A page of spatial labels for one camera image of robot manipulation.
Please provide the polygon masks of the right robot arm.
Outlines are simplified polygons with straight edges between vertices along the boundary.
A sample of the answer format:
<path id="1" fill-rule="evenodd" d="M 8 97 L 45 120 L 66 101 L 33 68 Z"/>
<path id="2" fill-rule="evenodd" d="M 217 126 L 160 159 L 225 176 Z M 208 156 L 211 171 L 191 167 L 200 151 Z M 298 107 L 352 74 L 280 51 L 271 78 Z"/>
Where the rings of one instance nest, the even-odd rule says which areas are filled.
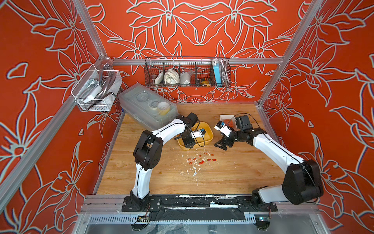
<path id="1" fill-rule="evenodd" d="M 319 165 L 314 160 L 304 160 L 277 143 L 261 127 L 254 128 L 247 114 L 233 117 L 237 128 L 218 121 L 215 129 L 223 135 L 214 145 L 227 150 L 236 142 L 246 142 L 267 155 L 284 172 L 281 185 L 265 186 L 252 192 L 253 206 L 274 202 L 299 205 L 322 197 L 324 189 Z"/>

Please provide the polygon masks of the yellow plastic tray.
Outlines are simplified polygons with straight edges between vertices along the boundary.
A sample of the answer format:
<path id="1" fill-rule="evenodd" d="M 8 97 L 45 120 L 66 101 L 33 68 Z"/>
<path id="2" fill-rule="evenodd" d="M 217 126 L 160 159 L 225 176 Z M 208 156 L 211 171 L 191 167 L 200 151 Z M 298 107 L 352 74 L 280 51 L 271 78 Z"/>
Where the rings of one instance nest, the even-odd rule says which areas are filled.
<path id="1" fill-rule="evenodd" d="M 192 130 L 194 134 L 188 130 L 193 143 L 195 143 L 192 149 L 207 146 L 213 140 L 213 131 L 207 122 L 196 123 Z"/>

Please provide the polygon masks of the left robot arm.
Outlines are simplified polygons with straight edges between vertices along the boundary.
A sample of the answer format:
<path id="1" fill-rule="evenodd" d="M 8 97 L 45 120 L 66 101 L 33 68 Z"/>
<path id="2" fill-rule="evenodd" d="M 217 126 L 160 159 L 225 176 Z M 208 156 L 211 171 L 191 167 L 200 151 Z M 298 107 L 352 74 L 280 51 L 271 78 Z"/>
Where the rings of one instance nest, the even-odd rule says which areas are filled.
<path id="1" fill-rule="evenodd" d="M 142 210 L 148 204 L 152 171 L 161 159 L 164 144 L 171 139 L 181 138 L 187 149 L 193 148 L 198 142 L 192 128 L 198 121 L 194 113 L 186 117 L 179 115 L 171 123 L 158 130 L 142 132 L 133 152 L 136 178 L 130 192 L 130 200 L 136 207 Z"/>

